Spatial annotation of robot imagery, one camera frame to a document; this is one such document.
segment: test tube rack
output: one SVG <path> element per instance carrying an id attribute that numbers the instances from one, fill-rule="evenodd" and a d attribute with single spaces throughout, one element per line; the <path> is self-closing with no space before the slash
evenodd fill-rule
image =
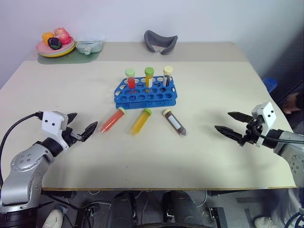
<path id="1" fill-rule="evenodd" d="M 173 106 L 176 104 L 176 88 L 171 77 L 168 86 L 162 85 L 162 76 L 153 77 L 153 85 L 146 87 L 145 77 L 135 78 L 135 88 L 130 89 L 125 78 L 114 91 L 116 108 L 124 109 Z"/>

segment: shoe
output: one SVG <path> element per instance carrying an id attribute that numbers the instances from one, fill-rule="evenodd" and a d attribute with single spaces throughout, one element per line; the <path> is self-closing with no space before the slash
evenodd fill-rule
<path id="1" fill-rule="evenodd" d="M 275 222 L 270 217 L 260 217 L 254 220 L 256 228 L 277 228 Z"/>
<path id="2" fill-rule="evenodd" d="M 43 228 L 61 228 L 62 220 L 62 212 L 58 209 L 54 209 L 48 215 L 47 220 L 43 224 Z"/>

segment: gray u-shaped object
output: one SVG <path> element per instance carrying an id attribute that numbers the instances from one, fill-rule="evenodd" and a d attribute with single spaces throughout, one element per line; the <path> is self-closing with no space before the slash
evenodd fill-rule
<path id="1" fill-rule="evenodd" d="M 177 38 L 177 36 L 162 37 L 155 32 L 152 32 L 151 30 L 147 30 L 144 33 L 144 41 L 146 43 L 148 51 L 155 53 L 156 51 L 152 45 L 160 46 L 165 48 L 163 51 L 161 51 L 162 55 L 168 55 L 173 51 Z"/>

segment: beige tabletop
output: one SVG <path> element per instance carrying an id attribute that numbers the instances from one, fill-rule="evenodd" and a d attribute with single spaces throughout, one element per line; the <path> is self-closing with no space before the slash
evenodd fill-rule
<path id="1" fill-rule="evenodd" d="M 261 79 L 231 43 L 180 43 L 169 56 L 149 53 L 142 43 L 107 43 L 99 58 L 86 64 L 42 65 L 31 55 L 0 90 L 0 135 L 18 119 L 41 111 L 78 112 L 70 124 L 81 133 L 90 123 L 98 128 L 115 111 L 114 90 L 133 67 L 144 76 L 151 66 L 162 75 L 166 65 L 178 93 L 170 107 L 187 129 L 179 137 L 152 108 L 141 132 L 128 131 L 142 109 L 127 110 L 107 133 L 97 130 L 85 143 L 76 143 L 56 157 L 43 180 L 44 189 L 252 189 L 291 187 L 295 183 L 287 162 L 266 147 L 240 147 L 218 133 L 224 125 L 244 134 L 246 125 L 227 115 L 250 114 L 263 102 L 272 102 L 274 128 L 291 131 Z M 1 168 L 6 178 L 10 161 L 37 140 L 43 140 L 41 122 L 20 124 L 4 147 Z"/>

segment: pink plate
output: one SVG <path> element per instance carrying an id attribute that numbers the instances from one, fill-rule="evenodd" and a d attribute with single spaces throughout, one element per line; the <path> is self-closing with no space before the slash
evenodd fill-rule
<path id="1" fill-rule="evenodd" d="M 47 46 L 43 41 L 41 41 L 37 43 L 36 50 L 41 54 L 56 54 L 58 52 L 68 50 L 69 48 L 71 48 L 71 46 L 73 46 L 73 44 L 74 44 L 74 39 L 72 38 L 71 42 L 69 42 L 68 44 L 63 44 L 60 49 L 53 50 L 49 46 Z"/>

